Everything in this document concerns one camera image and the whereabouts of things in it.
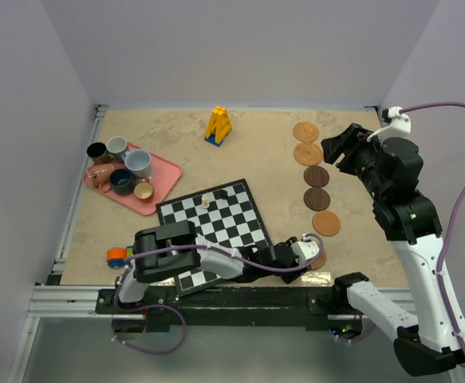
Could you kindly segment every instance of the yellow plastic stand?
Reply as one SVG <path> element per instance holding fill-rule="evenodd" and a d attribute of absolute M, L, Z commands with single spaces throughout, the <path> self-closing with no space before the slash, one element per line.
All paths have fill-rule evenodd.
<path fill-rule="evenodd" d="M 213 110 L 204 138 L 207 142 L 219 146 L 232 130 L 231 119 L 227 110 L 219 105 Z"/>

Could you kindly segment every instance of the chessboard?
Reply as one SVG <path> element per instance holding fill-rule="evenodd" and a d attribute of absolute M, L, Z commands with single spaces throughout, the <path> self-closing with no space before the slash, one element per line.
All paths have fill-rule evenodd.
<path fill-rule="evenodd" d="M 202 196 L 209 201 L 203 208 Z M 246 180 L 237 180 L 156 205 L 160 223 L 166 225 L 184 220 L 195 224 L 197 233 L 225 247 L 255 244 L 271 246 L 271 239 L 258 212 Z M 194 293 L 225 282 L 219 275 L 194 269 L 175 277 L 179 296 Z"/>

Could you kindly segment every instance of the dark blue mug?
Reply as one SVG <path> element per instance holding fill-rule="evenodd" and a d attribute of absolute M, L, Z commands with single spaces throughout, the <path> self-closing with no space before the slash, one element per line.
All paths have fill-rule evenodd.
<path fill-rule="evenodd" d="M 136 178 L 128 169 L 116 169 L 110 174 L 109 183 L 115 193 L 129 195 L 135 190 Z"/>

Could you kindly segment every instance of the cork coaster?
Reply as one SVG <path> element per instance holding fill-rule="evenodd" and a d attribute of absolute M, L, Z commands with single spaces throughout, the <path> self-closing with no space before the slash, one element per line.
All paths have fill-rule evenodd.
<path fill-rule="evenodd" d="M 311 142 L 301 142 L 294 148 L 294 158 L 301 165 L 317 165 L 322 161 L 322 150 Z"/>
<path fill-rule="evenodd" d="M 317 261 L 315 261 L 314 263 L 312 263 L 310 265 L 310 267 L 312 268 L 312 270 L 317 270 L 317 269 L 320 269 L 321 267 L 323 267 L 326 263 L 326 250 L 325 249 L 322 249 L 322 254 L 319 258 L 317 258 Z"/>
<path fill-rule="evenodd" d="M 308 185 L 322 188 L 329 182 L 329 173 L 320 166 L 310 166 L 303 173 L 303 178 Z"/>
<path fill-rule="evenodd" d="M 331 211 L 318 211 L 312 218 L 313 228 L 317 233 L 331 237 L 341 229 L 341 221 Z"/>
<path fill-rule="evenodd" d="M 319 137 L 319 129 L 310 122 L 298 122 L 293 128 L 294 136 L 303 142 L 312 142 Z"/>
<path fill-rule="evenodd" d="M 305 191 L 303 196 L 303 201 L 305 205 L 315 211 L 326 210 L 329 207 L 331 198 L 325 189 L 321 188 L 310 188 Z"/>

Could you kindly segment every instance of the wooden tabletop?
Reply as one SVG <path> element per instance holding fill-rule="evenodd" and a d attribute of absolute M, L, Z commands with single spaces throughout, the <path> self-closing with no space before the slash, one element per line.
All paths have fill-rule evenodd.
<path fill-rule="evenodd" d="M 183 175 L 167 199 L 246 179 L 273 243 L 313 231 L 315 213 L 303 202 L 309 185 L 305 167 L 293 156 L 299 144 L 293 126 L 314 123 L 321 139 L 344 131 L 356 122 L 379 128 L 373 111 L 229 110 L 232 132 L 217 148 L 203 139 L 211 110 L 133 109 L 106 112 L 100 140 L 124 136 L 129 142 L 177 163 Z M 330 175 L 325 190 L 328 210 L 341 220 L 341 230 L 323 237 L 327 262 L 291 286 L 327 286 L 333 278 L 361 271 L 380 287 L 407 286 L 398 258 L 372 214 L 372 201 L 361 182 L 321 164 Z M 158 226 L 157 214 L 144 216 L 85 189 L 69 255 L 62 275 L 64 285 L 112 285 L 121 270 L 110 269 L 106 251 L 132 244 L 134 234 Z M 261 278 L 252 286 L 284 286 L 276 277 Z"/>

